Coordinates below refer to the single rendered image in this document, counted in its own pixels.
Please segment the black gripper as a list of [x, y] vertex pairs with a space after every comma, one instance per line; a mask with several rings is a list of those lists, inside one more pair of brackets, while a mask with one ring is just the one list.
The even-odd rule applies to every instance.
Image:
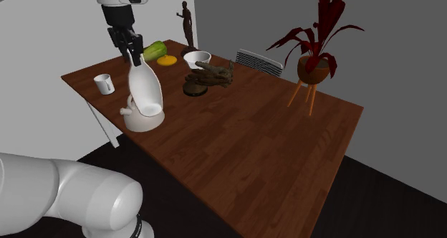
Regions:
[[105, 6], [102, 4], [101, 7], [105, 20], [109, 25], [107, 31], [110, 35], [112, 43], [119, 49], [125, 62], [128, 61], [128, 49], [133, 65], [140, 66], [140, 56], [143, 53], [143, 37], [140, 34], [136, 34], [134, 31], [129, 31], [129, 42], [127, 47], [127, 42], [122, 37], [122, 34], [119, 30], [116, 30], [133, 30], [135, 19], [131, 5]]

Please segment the white bottle vase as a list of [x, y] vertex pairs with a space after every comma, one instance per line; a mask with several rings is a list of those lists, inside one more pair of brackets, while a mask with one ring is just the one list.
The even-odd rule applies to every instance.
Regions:
[[127, 54], [130, 59], [128, 85], [137, 109], [147, 117], [158, 115], [163, 111], [163, 95], [156, 74], [142, 54], [139, 58], [133, 57], [129, 50]]

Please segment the green cabbage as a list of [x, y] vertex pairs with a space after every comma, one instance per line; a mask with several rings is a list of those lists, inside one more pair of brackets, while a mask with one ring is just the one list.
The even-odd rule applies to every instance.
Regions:
[[146, 62], [157, 60], [167, 54], [167, 47], [162, 41], [156, 41], [143, 50], [143, 58]]

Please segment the orange flat fruit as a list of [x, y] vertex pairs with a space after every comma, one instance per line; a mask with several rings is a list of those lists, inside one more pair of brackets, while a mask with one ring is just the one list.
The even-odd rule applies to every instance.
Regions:
[[157, 63], [161, 66], [171, 66], [174, 65], [177, 61], [178, 60], [175, 56], [167, 54], [157, 59]]

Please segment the white mug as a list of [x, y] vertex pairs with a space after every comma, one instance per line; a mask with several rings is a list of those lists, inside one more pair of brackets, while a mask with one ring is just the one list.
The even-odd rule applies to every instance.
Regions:
[[94, 82], [102, 95], [109, 95], [115, 91], [111, 76], [109, 74], [97, 75], [94, 77]]

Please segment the dark brown human figure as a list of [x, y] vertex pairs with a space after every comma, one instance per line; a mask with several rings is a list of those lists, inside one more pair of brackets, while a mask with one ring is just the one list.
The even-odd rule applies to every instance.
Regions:
[[181, 52], [182, 57], [189, 52], [197, 51], [193, 43], [191, 12], [188, 9], [187, 5], [188, 3], [186, 1], [182, 1], [182, 14], [176, 13], [177, 16], [183, 19], [183, 32], [188, 43], [188, 46], [185, 47]]

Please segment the white bowl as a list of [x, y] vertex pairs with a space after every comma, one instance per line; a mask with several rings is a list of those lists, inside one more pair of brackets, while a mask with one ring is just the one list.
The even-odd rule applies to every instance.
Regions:
[[186, 53], [183, 56], [183, 59], [188, 64], [190, 69], [202, 70], [202, 67], [197, 66], [196, 62], [209, 63], [211, 60], [211, 54], [205, 51], [193, 51]]

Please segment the white kettle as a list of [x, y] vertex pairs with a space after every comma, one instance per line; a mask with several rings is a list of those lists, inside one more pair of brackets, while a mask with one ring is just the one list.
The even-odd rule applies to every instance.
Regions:
[[154, 112], [152, 116], [143, 115], [136, 106], [132, 95], [127, 98], [127, 107], [120, 109], [125, 126], [132, 132], [142, 133], [157, 128], [165, 118], [165, 114], [159, 104], [148, 106], [149, 112]]

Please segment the brown hand sculpture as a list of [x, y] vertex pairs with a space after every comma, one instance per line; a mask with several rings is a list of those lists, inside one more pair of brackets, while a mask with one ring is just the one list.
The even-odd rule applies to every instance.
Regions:
[[229, 60], [227, 68], [222, 66], [213, 66], [205, 62], [195, 62], [195, 68], [191, 74], [185, 76], [183, 84], [183, 93], [197, 97], [208, 91], [208, 86], [222, 86], [227, 88], [233, 82], [234, 63]]

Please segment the white slatted chair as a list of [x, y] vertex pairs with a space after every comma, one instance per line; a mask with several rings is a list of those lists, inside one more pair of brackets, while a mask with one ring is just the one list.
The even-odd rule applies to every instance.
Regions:
[[236, 62], [275, 77], [280, 77], [283, 70], [281, 63], [245, 49], [239, 49], [237, 51]]

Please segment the brown wooden table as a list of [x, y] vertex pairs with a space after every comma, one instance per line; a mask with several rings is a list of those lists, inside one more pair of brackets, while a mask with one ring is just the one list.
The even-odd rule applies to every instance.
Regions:
[[151, 67], [165, 118], [128, 138], [244, 238], [310, 238], [362, 107], [243, 65], [189, 97], [182, 59]]

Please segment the red plant in brown pot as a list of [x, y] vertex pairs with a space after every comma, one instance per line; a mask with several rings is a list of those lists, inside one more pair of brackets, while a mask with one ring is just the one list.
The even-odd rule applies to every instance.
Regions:
[[317, 85], [327, 77], [334, 77], [337, 70], [337, 60], [332, 54], [325, 52], [327, 43], [339, 32], [346, 29], [362, 30], [361, 27], [348, 24], [336, 28], [345, 10], [344, 0], [318, 0], [318, 20], [310, 28], [291, 29], [284, 37], [273, 43], [271, 48], [279, 48], [289, 41], [296, 41], [301, 57], [297, 63], [299, 80], [293, 92], [289, 105], [294, 101], [300, 87], [308, 85], [305, 101], [309, 102], [309, 113], [312, 113]]

